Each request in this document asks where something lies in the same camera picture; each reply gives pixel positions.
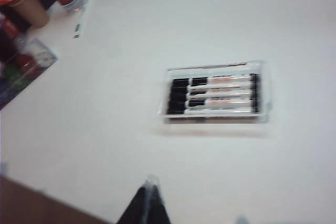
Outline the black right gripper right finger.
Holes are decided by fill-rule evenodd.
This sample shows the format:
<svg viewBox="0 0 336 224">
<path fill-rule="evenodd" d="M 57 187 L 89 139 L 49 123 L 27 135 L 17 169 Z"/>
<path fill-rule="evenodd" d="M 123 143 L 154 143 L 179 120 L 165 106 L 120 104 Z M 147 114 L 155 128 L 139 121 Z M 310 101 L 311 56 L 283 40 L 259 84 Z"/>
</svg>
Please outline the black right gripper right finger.
<svg viewBox="0 0 336 224">
<path fill-rule="evenodd" d="M 171 222 L 161 197 L 159 179 L 152 175 L 151 182 L 153 184 L 151 194 L 151 223 L 170 224 Z"/>
</svg>

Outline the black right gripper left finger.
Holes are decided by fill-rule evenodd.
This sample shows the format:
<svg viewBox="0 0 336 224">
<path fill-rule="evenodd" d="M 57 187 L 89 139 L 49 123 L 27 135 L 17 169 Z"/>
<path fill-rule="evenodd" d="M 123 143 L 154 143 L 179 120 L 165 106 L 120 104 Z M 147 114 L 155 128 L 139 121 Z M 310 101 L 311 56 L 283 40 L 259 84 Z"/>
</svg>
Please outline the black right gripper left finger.
<svg viewBox="0 0 336 224">
<path fill-rule="evenodd" d="M 152 179 L 148 176 L 145 182 L 137 189 L 135 195 L 117 221 L 117 224 L 146 223 L 151 191 Z"/>
</svg>

